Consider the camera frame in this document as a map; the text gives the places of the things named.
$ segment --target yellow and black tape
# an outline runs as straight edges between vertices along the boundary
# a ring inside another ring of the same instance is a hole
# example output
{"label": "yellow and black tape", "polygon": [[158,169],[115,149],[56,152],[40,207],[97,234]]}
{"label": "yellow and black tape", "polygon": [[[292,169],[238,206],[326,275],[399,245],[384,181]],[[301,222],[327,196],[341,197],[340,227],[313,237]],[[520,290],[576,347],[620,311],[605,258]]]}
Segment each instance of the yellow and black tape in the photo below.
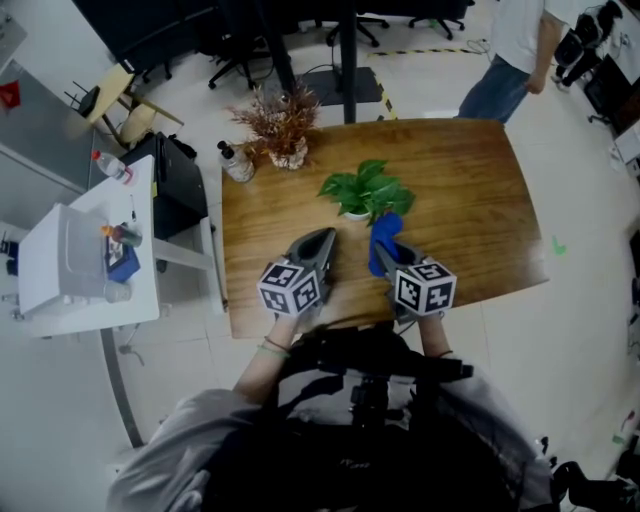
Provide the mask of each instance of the yellow and black tape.
{"label": "yellow and black tape", "polygon": [[378,75],[374,73],[373,76],[376,79],[376,83],[378,84],[378,87],[380,87],[380,93],[382,94],[382,104],[389,112],[391,119],[393,120],[398,119],[398,115],[396,114],[396,111],[393,109],[393,105],[391,104],[389,95],[387,94],[387,91],[384,90],[384,87],[382,87],[382,83],[380,83],[380,80],[378,79]]}
{"label": "yellow and black tape", "polygon": [[417,53],[470,53],[472,55],[480,55],[478,52],[467,48],[433,48],[430,50],[398,50],[397,52],[373,52],[369,55],[377,57],[386,57],[389,55],[412,55]]}

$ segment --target white bottle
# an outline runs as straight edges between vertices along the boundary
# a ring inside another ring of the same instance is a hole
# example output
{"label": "white bottle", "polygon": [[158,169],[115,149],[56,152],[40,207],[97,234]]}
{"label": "white bottle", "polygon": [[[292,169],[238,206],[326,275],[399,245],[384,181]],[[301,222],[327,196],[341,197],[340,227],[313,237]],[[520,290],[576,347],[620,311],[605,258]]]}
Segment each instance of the white bottle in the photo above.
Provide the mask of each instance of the white bottle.
{"label": "white bottle", "polygon": [[118,160],[109,153],[94,151],[91,153],[91,159],[95,160],[100,170],[110,178],[124,185],[133,185],[133,169]]}
{"label": "white bottle", "polygon": [[224,141],[218,142],[220,150],[220,165],[234,181],[244,183],[253,178],[255,169],[253,162],[244,151],[234,151],[229,144]]}

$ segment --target black table leg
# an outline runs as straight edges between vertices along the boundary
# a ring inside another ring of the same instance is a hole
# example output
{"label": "black table leg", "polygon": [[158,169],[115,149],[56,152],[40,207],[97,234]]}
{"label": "black table leg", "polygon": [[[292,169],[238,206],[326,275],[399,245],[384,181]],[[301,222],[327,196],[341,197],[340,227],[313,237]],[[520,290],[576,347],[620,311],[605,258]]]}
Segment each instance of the black table leg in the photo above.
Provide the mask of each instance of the black table leg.
{"label": "black table leg", "polygon": [[273,66],[276,68],[283,91],[293,92],[296,79],[289,62],[289,54],[284,46],[282,34],[278,30],[278,21],[273,15],[273,0],[254,0],[262,23],[264,38],[269,45]]}
{"label": "black table leg", "polygon": [[344,98],[344,124],[356,122],[356,3],[340,2],[340,55],[342,56],[342,95]]}

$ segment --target jeans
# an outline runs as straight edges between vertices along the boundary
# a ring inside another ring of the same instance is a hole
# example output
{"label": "jeans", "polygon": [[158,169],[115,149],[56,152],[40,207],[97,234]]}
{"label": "jeans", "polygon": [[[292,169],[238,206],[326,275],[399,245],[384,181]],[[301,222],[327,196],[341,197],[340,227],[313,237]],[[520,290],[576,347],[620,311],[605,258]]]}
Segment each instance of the jeans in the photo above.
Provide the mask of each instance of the jeans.
{"label": "jeans", "polygon": [[458,117],[497,119],[503,124],[527,95],[529,73],[520,71],[496,55],[482,79],[469,91],[460,105]]}

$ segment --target dried flower arrangement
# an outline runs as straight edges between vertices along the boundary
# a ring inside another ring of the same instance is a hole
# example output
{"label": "dried flower arrangement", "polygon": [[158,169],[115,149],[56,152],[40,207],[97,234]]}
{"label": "dried flower arrangement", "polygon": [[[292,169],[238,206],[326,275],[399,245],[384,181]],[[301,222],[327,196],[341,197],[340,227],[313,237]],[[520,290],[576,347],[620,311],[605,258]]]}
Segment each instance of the dried flower arrangement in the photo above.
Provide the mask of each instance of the dried flower arrangement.
{"label": "dried flower arrangement", "polygon": [[231,108],[232,120],[248,126],[257,139],[251,146],[268,152],[276,167],[298,169],[307,154],[305,135],[318,116],[318,101],[298,84],[291,94],[265,96],[258,90],[249,108]]}

